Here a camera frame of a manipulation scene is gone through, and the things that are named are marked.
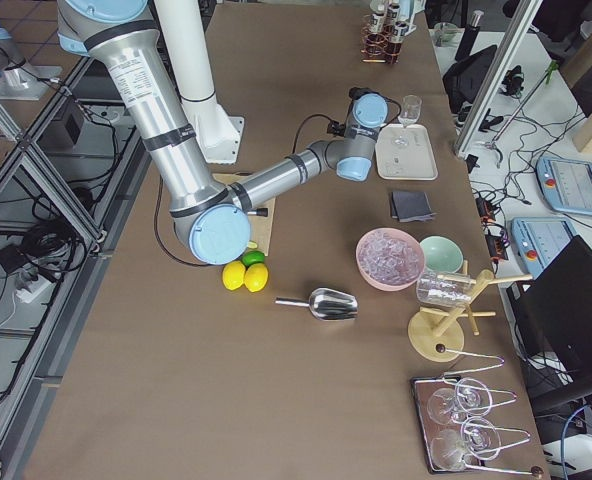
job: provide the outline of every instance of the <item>lime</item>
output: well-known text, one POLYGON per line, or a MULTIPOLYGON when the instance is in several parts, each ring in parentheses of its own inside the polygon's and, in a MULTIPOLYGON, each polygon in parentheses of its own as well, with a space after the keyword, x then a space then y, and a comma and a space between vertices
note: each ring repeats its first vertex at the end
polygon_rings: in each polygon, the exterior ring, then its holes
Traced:
POLYGON ((247 252, 243 255, 243 258, 240 259, 243 262, 243 265, 246 267, 251 267, 255 263, 264 263, 265 262, 265 254, 260 250, 252 250, 247 252))
POLYGON ((223 268, 223 285, 227 290, 236 290, 245 280, 245 265, 240 260, 229 262, 223 268))
POLYGON ((255 263, 245 272, 245 286, 250 292, 258 292, 267 285, 269 270, 264 263, 255 263))

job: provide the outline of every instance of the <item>white table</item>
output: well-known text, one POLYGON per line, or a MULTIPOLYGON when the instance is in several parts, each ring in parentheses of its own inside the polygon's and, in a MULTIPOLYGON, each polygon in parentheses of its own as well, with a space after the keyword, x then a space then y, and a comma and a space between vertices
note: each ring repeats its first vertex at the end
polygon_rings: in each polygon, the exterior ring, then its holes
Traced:
MULTIPOLYGON (((434 47, 438 65, 442 74, 444 74, 450 65, 454 63, 454 55, 460 41, 461 34, 457 34, 453 40, 449 43, 443 43, 441 47, 434 47)), ((502 40, 502 32, 481 32, 474 44, 472 52, 477 52, 482 48, 485 48, 491 44, 500 44, 502 40)), ((518 52, 511 62, 511 66, 521 65, 523 72, 525 73, 525 80, 523 83, 524 93, 529 92, 538 80, 544 74, 547 66, 550 63, 550 58, 545 51, 545 48, 541 44, 538 37, 534 34, 526 35, 523 43, 521 44, 518 52)), ((492 103, 492 115, 510 115, 518 105, 518 100, 509 98, 504 95, 497 95, 492 103)), ((552 124, 556 122, 566 122, 576 113, 581 113, 578 119, 581 119, 572 129, 570 129, 561 139, 560 142, 556 143, 550 148, 550 151, 558 154, 562 157, 569 159, 585 160, 592 162, 592 155, 580 154, 574 144, 572 143, 572 137, 582 126, 585 121, 584 115, 579 108, 577 103, 567 84, 561 77, 559 72, 554 72, 551 77, 551 82, 547 85, 543 84, 539 90, 534 94, 530 101, 526 104, 523 109, 523 115, 528 116, 540 124, 552 124)), ((470 174, 470 181, 472 182, 472 188, 476 190, 486 190, 490 187, 475 182, 484 182, 493 185, 496 188, 500 188, 503 185, 503 181, 511 170, 516 171, 525 166, 525 163, 518 159, 515 155, 509 157, 509 153, 512 150, 520 148, 521 146, 521 135, 526 134, 534 130, 534 127, 526 123, 514 121, 505 131, 503 136, 497 142, 498 147, 504 154, 504 160, 500 165, 500 168, 496 167, 498 155, 494 151, 488 150, 482 146, 477 146, 472 143, 467 153, 476 155, 478 159, 478 168, 470 174)), ((559 135, 564 131, 563 125, 552 125, 549 130, 554 135, 559 135)), ((478 132, 475 136, 475 142, 485 142, 492 139, 495 134, 478 132)), ((538 129, 533 135, 526 135, 523 137, 525 146, 524 150, 530 150, 538 148, 552 139, 542 129, 538 129)), ((554 212, 544 202, 543 197, 540 193, 539 187, 536 182, 536 176, 534 173, 521 175, 519 178, 519 184, 524 191, 525 197, 531 202, 531 205, 525 205, 517 200, 508 199, 503 202, 502 207, 505 213, 505 218, 499 219, 501 222, 504 220, 507 226, 511 219, 515 217, 549 217, 559 216, 560 214, 554 212)), ((515 188, 510 188, 510 194, 516 194, 515 188)), ((584 223, 592 225, 592 218, 587 216, 573 215, 573 218, 578 218, 584 223)), ((573 222, 576 232, 583 237, 583 239, 592 248, 592 229, 585 227, 578 222, 573 222)), ((508 250, 509 260, 501 262, 498 268, 498 276, 515 275, 526 272, 526 269, 522 263, 522 260, 516 255, 515 246, 508 250)), ((513 321, 513 314, 511 308, 508 308, 506 304, 507 316, 510 322, 513 321)), ((544 445, 543 448, 549 453, 553 454, 552 459, 560 460, 560 442, 553 442, 544 445)), ((592 467, 592 437, 588 435, 576 435, 568 438, 565 441, 565 458, 566 461, 574 465, 579 471, 583 471, 592 467)), ((552 473, 557 473, 562 476, 562 470, 552 467, 552 473)))

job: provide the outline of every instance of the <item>scoop handle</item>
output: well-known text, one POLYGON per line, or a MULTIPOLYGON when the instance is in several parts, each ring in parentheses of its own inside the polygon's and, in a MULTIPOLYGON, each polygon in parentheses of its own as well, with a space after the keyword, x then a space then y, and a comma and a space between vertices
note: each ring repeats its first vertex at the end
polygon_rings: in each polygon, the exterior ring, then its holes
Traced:
POLYGON ((294 307, 308 307, 309 308, 308 302, 303 302, 302 300, 296 300, 294 298, 277 297, 275 300, 275 303, 277 303, 279 305, 292 305, 294 307))

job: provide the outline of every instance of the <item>wooden base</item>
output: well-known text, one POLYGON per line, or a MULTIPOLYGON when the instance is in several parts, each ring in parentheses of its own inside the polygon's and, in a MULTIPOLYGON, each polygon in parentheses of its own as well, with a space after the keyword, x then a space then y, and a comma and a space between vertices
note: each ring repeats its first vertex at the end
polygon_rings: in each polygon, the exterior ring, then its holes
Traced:
POLYGON ((458 322, 449 326, 443 335, 435 337, 432 328, 438 324, 442 317, 427 315, 418 312, 412 317, 407 326, 407 335, 412 346, 423 357, 433 362, 451 362, 458 357, 457 353, 438 353, 436 345, 442 343, 450 350, 462 350, 465 346, 465 335, 458 322))

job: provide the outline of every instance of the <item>metal scoop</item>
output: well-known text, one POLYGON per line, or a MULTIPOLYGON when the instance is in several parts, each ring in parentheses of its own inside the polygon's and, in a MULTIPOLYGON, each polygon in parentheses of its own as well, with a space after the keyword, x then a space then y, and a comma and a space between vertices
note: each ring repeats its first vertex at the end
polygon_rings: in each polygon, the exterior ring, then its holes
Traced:
POLYGON ((319 320, 354 320, 358 313, 356 297, 331 288, 317 288, 309 296, 309 302, 292 298, 277 298, 276 303, 309 307, 312 315, 319 320))

